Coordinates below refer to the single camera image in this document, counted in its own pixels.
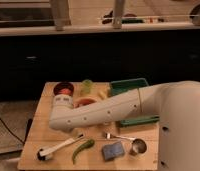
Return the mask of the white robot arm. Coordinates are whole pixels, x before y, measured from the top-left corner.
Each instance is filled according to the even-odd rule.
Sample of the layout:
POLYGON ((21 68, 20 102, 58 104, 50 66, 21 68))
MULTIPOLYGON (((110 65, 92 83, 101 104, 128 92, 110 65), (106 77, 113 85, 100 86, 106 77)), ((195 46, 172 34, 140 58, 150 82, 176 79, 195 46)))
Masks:
POLYGON ((180 81, 137 88, 71 109, 53 102, 49 126, 74 128, 158 115, 158 171, 200 171, 200 82, 180 81))

